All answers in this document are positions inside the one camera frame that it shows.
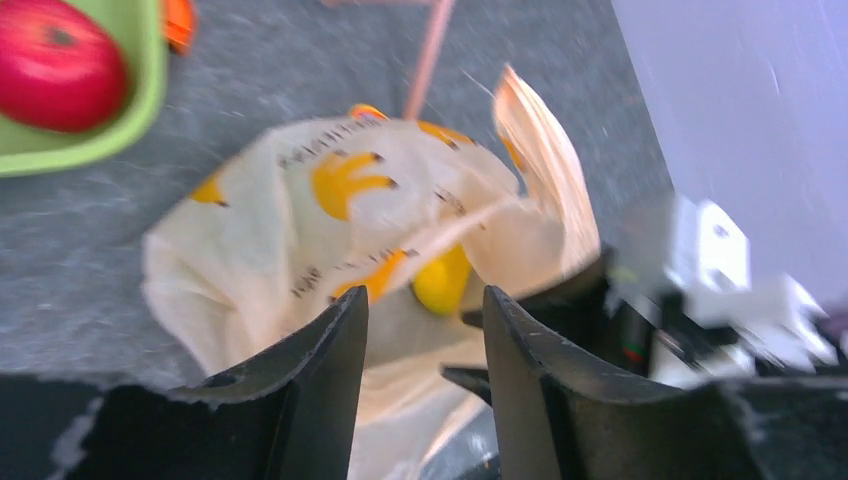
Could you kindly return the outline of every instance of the green bowl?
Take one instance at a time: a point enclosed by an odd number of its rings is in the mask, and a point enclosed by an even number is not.
[[[67,0],[121,46],[129,64],[129,100],[110,123],[80,134],[27,127],[0,115],[0,176],[80,167],[123,150],[144,135],[162,105],[167,46],[161,0]]]

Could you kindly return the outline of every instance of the yellow fruit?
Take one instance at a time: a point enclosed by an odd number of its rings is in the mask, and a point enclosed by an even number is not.
[[[459,311],[470,275],[471,264],[462,246],[457,245],[418,272],[412,280],[412,291],[427,310],[451,315]]]

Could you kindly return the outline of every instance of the white wall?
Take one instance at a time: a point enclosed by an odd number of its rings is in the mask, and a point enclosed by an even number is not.
[[[848,1],[613,0],[676,189],[848,300]]]

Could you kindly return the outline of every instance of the red fruit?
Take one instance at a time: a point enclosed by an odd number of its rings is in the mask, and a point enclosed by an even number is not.
[[[81,132],[117,113],[127,84],[118,46],[84,13],[61,0],[0,0],[0,114]]]

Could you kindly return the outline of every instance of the gray tabletop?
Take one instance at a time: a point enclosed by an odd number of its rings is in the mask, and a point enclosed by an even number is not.
[[[268,127],[359,102],[398,115],[427,15],[402,5],[329,10],[318,0],[197,7],[196,45],[170,60],[167,103],[140,142],[88,168],[0,179],[0,369],[199,381],[139,292],[142,234]],[[614,242],[620,207],[670,183],[609,1],[458,2],[424,119],[506,158],[485,90],[505,62],[569,133],[602,237]],[[491,449],[491,418],[475,425],[457,451]],[[458,463],[438,460],[429,476],[449,478]]]

